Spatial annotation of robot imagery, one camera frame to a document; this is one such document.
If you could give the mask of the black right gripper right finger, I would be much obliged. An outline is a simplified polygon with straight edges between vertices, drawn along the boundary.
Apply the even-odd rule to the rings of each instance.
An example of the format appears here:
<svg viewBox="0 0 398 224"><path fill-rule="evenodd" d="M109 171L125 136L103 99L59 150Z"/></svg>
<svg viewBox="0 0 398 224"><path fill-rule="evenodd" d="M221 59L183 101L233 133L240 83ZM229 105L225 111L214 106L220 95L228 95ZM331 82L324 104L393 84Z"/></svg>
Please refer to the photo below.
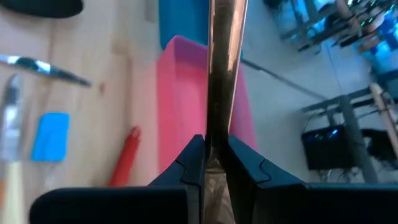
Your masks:
<svg viewBox="0 0 398 224"><path fill-rule="evenodd" d="M304 182L233 135L219 157L236 224L398 224L397 184Z"/></svg>

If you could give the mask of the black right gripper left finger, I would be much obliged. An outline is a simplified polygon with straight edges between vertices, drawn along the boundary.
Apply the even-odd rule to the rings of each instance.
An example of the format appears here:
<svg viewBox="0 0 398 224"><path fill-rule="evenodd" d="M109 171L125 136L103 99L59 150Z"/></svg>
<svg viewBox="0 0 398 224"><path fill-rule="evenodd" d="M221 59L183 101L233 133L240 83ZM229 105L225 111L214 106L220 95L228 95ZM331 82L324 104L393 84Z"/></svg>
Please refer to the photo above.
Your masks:
<svg viewBox="0 0 398 224"><path fill-rule="evenodd" d="M63 188L33 202L30 224L203 224L205 140L197 134L144 187Z"/></svg>

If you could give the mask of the rose gold table knife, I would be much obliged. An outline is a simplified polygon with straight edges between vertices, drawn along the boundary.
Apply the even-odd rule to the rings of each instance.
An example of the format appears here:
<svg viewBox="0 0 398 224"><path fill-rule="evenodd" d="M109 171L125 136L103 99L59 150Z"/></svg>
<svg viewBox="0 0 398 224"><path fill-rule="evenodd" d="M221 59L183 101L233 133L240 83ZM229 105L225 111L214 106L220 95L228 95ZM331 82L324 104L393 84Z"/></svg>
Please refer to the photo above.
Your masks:
<svg viewBox="0 0 398 224"><path fill-rule="evenodd" d="M248 0L210 0L203 224L234 223L228 143Z"/></svg>

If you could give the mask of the large black spoon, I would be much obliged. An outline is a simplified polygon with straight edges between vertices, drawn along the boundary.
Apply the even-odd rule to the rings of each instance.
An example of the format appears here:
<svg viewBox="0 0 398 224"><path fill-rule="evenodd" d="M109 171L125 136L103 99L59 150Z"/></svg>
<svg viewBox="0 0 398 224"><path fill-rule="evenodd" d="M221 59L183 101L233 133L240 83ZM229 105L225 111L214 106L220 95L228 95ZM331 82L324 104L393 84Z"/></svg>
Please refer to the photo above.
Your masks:
<svg viewBox="0 0 398 224"><path fill-rule="evenodd" d="M64 19L84 9L83 0L0 0L0 6L30 16Z"/></svg>

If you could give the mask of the black computer tower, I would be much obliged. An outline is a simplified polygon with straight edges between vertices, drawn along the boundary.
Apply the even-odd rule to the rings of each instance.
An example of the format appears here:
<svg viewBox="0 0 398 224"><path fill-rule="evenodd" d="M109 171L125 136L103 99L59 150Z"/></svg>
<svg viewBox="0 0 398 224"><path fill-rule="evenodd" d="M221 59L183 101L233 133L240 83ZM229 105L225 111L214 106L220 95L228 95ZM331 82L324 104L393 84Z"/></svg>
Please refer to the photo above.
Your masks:
<svg viewBox="0 0 398 224"><path fill-rule="evenodd" d="M301 141L309 170L350 169L356 166L343 125L307 131L302 133Z"/></svg>

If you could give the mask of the pink plastic bin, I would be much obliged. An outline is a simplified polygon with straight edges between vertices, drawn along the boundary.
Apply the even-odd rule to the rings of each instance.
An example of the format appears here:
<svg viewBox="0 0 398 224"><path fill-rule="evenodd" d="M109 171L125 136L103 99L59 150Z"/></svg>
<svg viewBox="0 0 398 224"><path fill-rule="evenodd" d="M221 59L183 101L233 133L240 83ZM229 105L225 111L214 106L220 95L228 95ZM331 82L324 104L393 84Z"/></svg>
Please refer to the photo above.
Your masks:
<svg viewBox="0 0 398 224"><path fill-rule="evenodd" d="M158 165L163 172L206 131L207 47L176 35L157 61Z"/></svg>

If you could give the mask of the background workbench with equipment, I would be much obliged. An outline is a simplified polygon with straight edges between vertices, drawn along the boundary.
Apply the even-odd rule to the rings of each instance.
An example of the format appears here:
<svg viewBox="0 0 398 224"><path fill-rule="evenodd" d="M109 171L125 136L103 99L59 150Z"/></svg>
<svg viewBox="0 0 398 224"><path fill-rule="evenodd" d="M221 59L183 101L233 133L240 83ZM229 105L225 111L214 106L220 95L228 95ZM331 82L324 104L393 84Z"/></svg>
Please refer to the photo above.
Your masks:
<svg viewBox="0 0 398 224"><path fill-rule="evenodd" d="M271 11L282 41L298 52L326 41L361 54L386 40L398 19L398 0L262 0Z"/></svg>

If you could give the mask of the blue plastic bin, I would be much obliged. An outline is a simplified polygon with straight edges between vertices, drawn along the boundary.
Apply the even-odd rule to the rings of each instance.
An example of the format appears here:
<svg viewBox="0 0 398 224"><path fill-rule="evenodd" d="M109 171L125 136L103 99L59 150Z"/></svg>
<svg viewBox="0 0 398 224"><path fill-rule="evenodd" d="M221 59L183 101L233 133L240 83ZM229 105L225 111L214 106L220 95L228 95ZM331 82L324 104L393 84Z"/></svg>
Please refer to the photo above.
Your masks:
<svg viewBox="0 0 398 224"><path fill-rule="evenodd" d="M240 61L248 0L159 0L160 45L179 37L177 51L204 61L210 47L226 61Z"/></svg>

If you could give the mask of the grey metal table frame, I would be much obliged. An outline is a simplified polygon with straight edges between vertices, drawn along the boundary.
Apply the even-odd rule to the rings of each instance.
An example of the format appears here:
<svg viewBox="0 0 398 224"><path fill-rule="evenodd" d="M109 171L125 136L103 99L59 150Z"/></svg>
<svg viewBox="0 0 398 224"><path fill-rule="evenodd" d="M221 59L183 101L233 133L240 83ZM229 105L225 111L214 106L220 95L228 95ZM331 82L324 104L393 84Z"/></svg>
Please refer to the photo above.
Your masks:
<svg viewBox="0 0 398 224"><path fill-rule="evenodd" d="M384 129L362 128L356 108L368 106L369 114L378 115ZM350 169L311 170L327 182L334 170L340 172L338 181L351 182L361 174L364 182L382 180L398 182L398 98L390 98L378 84L347 95L340 95L302 108L311 118L325 117L328 126L343 125L356 166ZM302 133L316 129L303 128Z"/></svg>

